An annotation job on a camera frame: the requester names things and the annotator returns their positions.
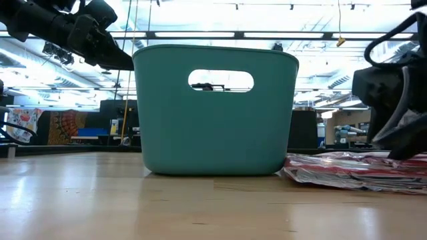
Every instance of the ceiling light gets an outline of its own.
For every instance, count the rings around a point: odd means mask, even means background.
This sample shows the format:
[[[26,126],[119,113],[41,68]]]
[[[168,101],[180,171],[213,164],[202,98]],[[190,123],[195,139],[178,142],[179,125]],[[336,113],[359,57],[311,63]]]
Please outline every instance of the ceiling light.
[[[10,37],[7,31],[0,31],[0,37]]]
[[[156,37],[234,37],[230,32],[161,32]]]
[[[128,32],[110,32],[111,36],[113,37],[147,37],[147,34],[145,32],[140,32],[140,31],[128,31]]]
[[[51,87],[8,87],[15,90],[52,90]]]
[[[337,107],[315,107],[316,110],[336,110]]]
[[[341,103],[340,107],[349,107],[349,106],[354,106],[354,105],[361,104],[361,103],[362,103],[361,100],[347,101],[347,102]]]
[[[368,107],[344,107],[342,110],[369,110]]]
[[[93,87],[57,87],[58,90],[78,90],[78,91],[87,91],[95,90]]]
[[[327,112],[322,113],[321,116],[323,119],[330,119],[333,117],[333,113],[335,113],[337,111],[338,111],[338,109],[327,111]]]
[[[6,105],[6,107],[48,107],[49,105]]]
[[[137,97],[136,97],[135,95],[132,95],[132,96],[123,96],[123,100],[126,100],[126,99],[129,99],[129,100],[136,100],[136,99],[137,99]]]
[[[341,33],[341,37],[345,39],[377,39],[379,37],[384,36],[385,33]],[[398,33],[392,38],[398,38],[398,39],[408,39],[411,38],[414,34],[413,33]],[[339,33],[334,33],[332,35],[332,38],[338,39],[340,38]]]
[[[100,87],[100,91],[115,91],[115,87]],[[127,90],[127,87],[118,87],[118,91],[125,91]],[[129,91],[136,91],[136,87],[130,87]]]
[[[343,90],[343,89],[295,89],[296,92],[304,92],[304,91],[317,91],[319,93],[334,93],[341,92],[342,94],[351,93],[352,90]]]
[[[321,38],[323,33],[245,33],[245,37],[259,38]]]

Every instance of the storage bin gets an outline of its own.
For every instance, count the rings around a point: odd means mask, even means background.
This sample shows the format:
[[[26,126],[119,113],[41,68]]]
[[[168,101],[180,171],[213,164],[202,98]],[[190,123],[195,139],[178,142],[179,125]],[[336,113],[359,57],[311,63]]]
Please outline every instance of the storage bin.
[[[284,165],[298,60],[279,51],[154,45],[133,56],[142,155],[154,173],[267,175]],[[196,91],[196,69],[245,71],[246,93]]]

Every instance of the ceiling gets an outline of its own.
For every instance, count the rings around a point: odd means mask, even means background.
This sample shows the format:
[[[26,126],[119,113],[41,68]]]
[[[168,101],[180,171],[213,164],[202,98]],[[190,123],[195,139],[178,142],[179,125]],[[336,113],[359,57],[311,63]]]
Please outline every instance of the ceiling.
[[[292,32],[363,32],[385,33],[401,23],[413,12],[410,1],[401,0],[106,0],[119,19],[109,31],[124,31],[129,13],[128,31],[292,31]],[[0,25],[0,33],[5,26]],[[406,33],[416,33],[416,26]],[[349,90],[352,75],[357,69],[369,67],[363,58],[369,41],[346,41],[340,47],[337,40],[219,40],[219,39],[132,39],[117,40],[124,51],[132,54],[142,46],[159,44],[212,45],[271,49],[280,42],[286,53],[300,61],[296,81],[294,105],[339,107],[343,102],[357,103],[347,107],[363,107]],[[16,105],[46,105],[96,109],[102,99],[113,99],[111,89],[93,90],[94,87],[112,88],[119,79],[118,99],[135,99],[135,77],[129,71],[110,71],[90,66],[76,55],[73,65],[61,66],[58,60],[42,53],[45,42],[28,39],[25,43],[0,35],[0,56],[7,55],[19,65],[0,67],[0,79],[6,87],[14,87],[9,94],[16,95]],[[372,58],[384,61],[397,52],[397,48],[416,44],[409,41],[389,41],[373,50]],[[230,85],[224,74],[206,72],[203,80],[214,84]],[[62,90],[49,89],[52,86]],[[232,88],[246,89],[250,83],[236,79]]]

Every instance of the patterned textile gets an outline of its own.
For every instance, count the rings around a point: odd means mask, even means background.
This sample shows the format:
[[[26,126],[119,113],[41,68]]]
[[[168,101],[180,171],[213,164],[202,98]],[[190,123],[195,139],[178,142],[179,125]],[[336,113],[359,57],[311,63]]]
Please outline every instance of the patterned textile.
[[[87,113],[74,110],[51,112],[48,145],[65,145],[77,136],[77,130],[85,127]]]
[[[284,171],[299,183],[345,189],[427,194],[427,155],[405,161],[388,159],[390,152],[289,153]]]
[[[41,109],[14,109],[7,115],[7,122],[22,126],[37,132],[37,121],[43,110]],[[6,132],[18,141],[29,143],[31,134],[22,129],[7,126]]]

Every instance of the table surface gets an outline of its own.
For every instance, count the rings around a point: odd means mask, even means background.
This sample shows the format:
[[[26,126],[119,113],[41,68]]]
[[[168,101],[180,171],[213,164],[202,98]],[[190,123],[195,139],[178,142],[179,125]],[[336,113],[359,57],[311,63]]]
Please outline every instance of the table surface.
[[[427,238],[425,196],[166,177],[141,153],[2,159],[0,173],[0,239]]]

